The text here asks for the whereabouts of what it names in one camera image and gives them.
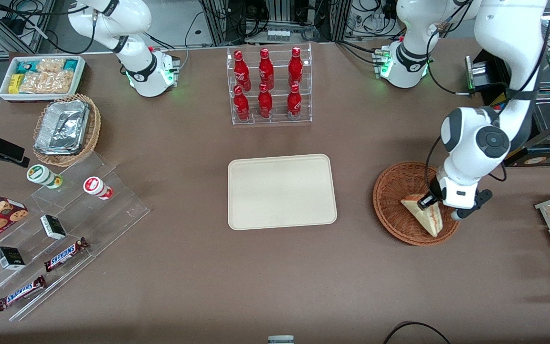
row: coca-cola bottle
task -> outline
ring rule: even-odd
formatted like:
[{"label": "coca-cola bottle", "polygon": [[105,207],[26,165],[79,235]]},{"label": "coca-cola bottle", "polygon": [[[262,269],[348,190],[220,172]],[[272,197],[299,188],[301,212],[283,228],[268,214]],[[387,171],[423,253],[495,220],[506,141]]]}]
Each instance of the coca-cola bottle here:
[{"label": "coca-cola bottle", "polygon": [[249,121],[249,102],[247,102],[247,98],[239,85],[235,85],[233,91],[235,92],[233,102],[235,103],[237,116],[241,122],[247,122]]},{"label": "coca-cola bottle", "polygon": [[267,48],[260,49],[260,82],[265,83],[269,91],[275,87],[275,75],[273,73],[273,63],[269,58],[269,50]]},{"label": "coca-cola bottle", "polygon": [[288,118],[297,120],[301,116],[301,95],[298,93],[298,84],[290,86],[290,94],[288,94]]},{"label": "coca-cola bottle", "polygon": [[260,94],[258,94],[258,104],[260,105],[260,115],[264,119],[270,119],[273,113],[273,97],[269,93],[269,87],[266,83],[260,84]]},{"label": "coca-cola bottle", "polygon": [[300,84],[303,81],[303,61],[301,61],[301,48],[292,48],[292,59],[288,65],[288,84]]},{"label": "coca-cola bottle", "polygon": [[243,53],[236,50],[233,55],[235,56],[235,79],[244,91],[249,92],[252,89],[252,82],[249,81],[249,68],[247,68],[247,63],[243,61]]}]

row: clear acrylic display stand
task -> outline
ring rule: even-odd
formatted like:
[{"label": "clear acrylic display stand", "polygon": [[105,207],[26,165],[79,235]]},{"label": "clear acrylic display stand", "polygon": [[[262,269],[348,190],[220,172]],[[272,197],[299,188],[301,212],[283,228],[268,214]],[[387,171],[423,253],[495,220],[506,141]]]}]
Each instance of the clear acrylic display stand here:
[{"label": "clear acrylic display stand", "polygon": [[[301,115],[297,120],[288,118],[288,94],[290,94],[290,86],[288,84],[288,64],[292,57],[293,46],[301,48],[301,60],[303,61],[303,81],[300,84],[299,93],[303,99],[301,102]],[[260,74],[258,73],[258,65],[260,64],[260,52],[249,51],[246,48],[236,47],[228,48],[227,50],[227,68],[226,72],[229,80],[229,97],[231,98],[231,118],[234,125],[252,125],[252,124],[307,124],[313,119],[313,104],[312,104],[312,56],[310,44],[296,45],[269,45],[269,56],[273,61],[275,70],[275,87],[270,91],[273,96],[273,115],[271,119],[264,119],[260,116],[258,107],[258,87],[260,85]],[[236,85],[235,80],[235,59],[233,52],[241,50],[243,59],[249,67],[249,79],[252,82],[252,89],[245,92],[245,96],[249,101],[249,121],[241,122],[235,111],[235,103],[233,98],[233,87]]]},{"label": "clear acrylic display stand", "polygon": [[[10,321],[28,315],[149,213],[137,195],[115,174],[114,166],[97,153],[93,152],[83,161],[69,166],[61,176],[63,185],[59,189],[41,187],[24,201],[30,215],[17,227],[8,229],[5,236],[0,236],[0,246],[17,248],[26,264],[18,271],[4,270],[0,265],[0,298],[13,294],[39,275],[44,276],[48,285],[1,312]],[[100,200],[84,192],[82,184],[90,176],[98,176],[114,190],[109,200]],[[40,222],[44,214],[59,218],[67,232],[64,239],[54,240],[46,235]],[[46,272],[44,262],[81,237],[85,237],[90,246],[63,265]]]}]

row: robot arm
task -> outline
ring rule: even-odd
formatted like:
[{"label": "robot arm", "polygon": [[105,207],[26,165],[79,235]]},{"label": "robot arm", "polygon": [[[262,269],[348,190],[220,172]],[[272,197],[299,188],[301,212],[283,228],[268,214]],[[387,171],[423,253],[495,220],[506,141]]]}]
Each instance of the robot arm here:
[{"label": "robot arm", "polygon": [[434,194],[445,205],[473,209],[478,181],[528,139],[529,131],[523,124],[533,96],[527,92],[533,91],[539,73],[534,67],[543,47],[540,20],[546,2],[482,1],[476,15],[476,40],[510,66],[512,99],[499,115],[491,109],[460,107],[445,118],[441,137],[449,157],[440,166],[431,193],[420,201],[420,207],[436,202]]},{"label": "robot arm", "polygon": [[480,3],[481,0],[399,0],[396,13],[404,22],[406,33],[404,41],[382,47],[389,52],[389,59],[382,61],[386,67],[380,77],[396,87],[417,85],[428,60],[426,47],[431,52],[439,39],[437,26],[474,18]]},{"label": "robot arm", "polygon": [[151,51],[140,37],[150,29],[152,16],[142,0],[81,0],[70,10],[87,9],[68,15],[75,31],[103,44],[116,54],[127,70],[131,86],[145,97],[158,96],[177,84],[179,60]]}]

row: table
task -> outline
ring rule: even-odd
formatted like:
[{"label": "table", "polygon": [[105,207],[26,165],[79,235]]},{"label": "table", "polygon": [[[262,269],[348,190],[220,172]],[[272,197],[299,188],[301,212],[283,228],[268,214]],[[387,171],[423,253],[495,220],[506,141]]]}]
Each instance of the table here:
[{"label": "table", "polygon": [[[550,168],[483,179],[495,197],[441,245],[398,241],[373,210],[376,178],[423,161],[449,111],[480,99],[429,78],[396,89],[334,44],[313,49],[314,122],[276,128],[231,125],[225,49],[192,50],[179,87],[157,98],[138,96],[113,54],[85,55],[80,91],[103,118],[96,150],[153,211],[22,322],[0,316],[0,343],[253,344],[290,333],[298,344],[362,344],[404,320],[454,343],[550,343],[550,237],[533,209],[550,199]],[[463,57],[478,50],[441,40],[435,76],[461,87]],[[43,107],[2,101],[0,137],[30,148]],[[228,227],[230,161],[315,153],[332,163],[334,224]],[[444,156],[439,147],[433,164]],[[24,174],[0,162],[0,196],[37,189]]]}]

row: wicker basket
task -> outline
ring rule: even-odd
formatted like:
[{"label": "wicker basket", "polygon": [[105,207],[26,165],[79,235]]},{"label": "wicker basket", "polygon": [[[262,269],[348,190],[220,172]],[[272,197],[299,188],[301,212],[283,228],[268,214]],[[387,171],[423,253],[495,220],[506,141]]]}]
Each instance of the wicker basket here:
[{"label": "wicker basket", "polygon": [[[389,166],[377,179],[373,189],[373,205],[383,226],[395,237],[416,246],[436,245],[449,239],[460,226],[460,222],[451,218],[451,207],[439,204],[443,216],[443,230],[432,237],[410,211],[400,203],[409,194],[428,192],[423,172],[425,164],[406,161]],[[428,180],[436,175],[436,168],[428,169]]]},{"label": "wicker basket", "polygon": [[[76,161],[80,161],[84,158],[86,158],[95,148],[96,142],[99,139],[99,130],[101,129],[101,115],[99,113],[99,109],[96,108],[95,103],[90,100],[90,98],[82,95],[82,94],[74,94],[70,97],[65,97],[61,99],[57,99],[54,102],[55,103],[63,103],[63,102],[71,102],[72,100],[82,100],[83,102],[86,102],[90,105],[90,114],[88,123],[86,125],[86,134],[83,142],[83,148],[82,151],[79,154],[76,155],[45,155],[38,153],[35,148],[33,148],[33,153],[35,153],[35,156],[37,159],[43,163],[47,163],[48,165],[56,165],[60,167],[67,167],[75,163]],[[33,139],[37,139],[37,135],[40,132],[40,129],[42,128],[42,120],[44,118],[44,114],[46,113],[46,109],[42,111],[42,115],[40,116],[40,119],[37,120],[37,125],[35,126],[35,130],[33,131]]]}]

